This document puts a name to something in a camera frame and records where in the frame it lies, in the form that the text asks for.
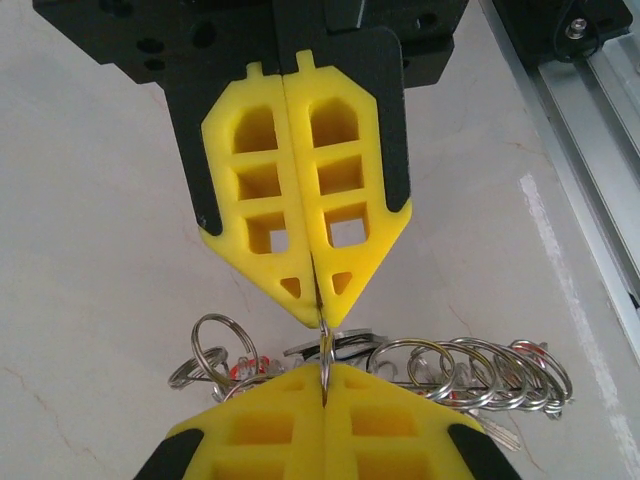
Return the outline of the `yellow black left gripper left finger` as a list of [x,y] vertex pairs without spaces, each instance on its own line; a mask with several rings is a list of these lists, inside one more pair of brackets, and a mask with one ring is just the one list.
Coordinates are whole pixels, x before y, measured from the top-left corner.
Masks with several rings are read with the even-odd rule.
[[319,367],[294,369],[172,427],[137,479],[321,479]]

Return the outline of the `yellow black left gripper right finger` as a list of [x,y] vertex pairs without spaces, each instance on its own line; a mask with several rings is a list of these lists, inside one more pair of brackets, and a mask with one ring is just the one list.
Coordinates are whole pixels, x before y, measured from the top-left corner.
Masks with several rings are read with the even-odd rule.
[[518,479],[473,419],[347,365],[331,368],[328,479]]

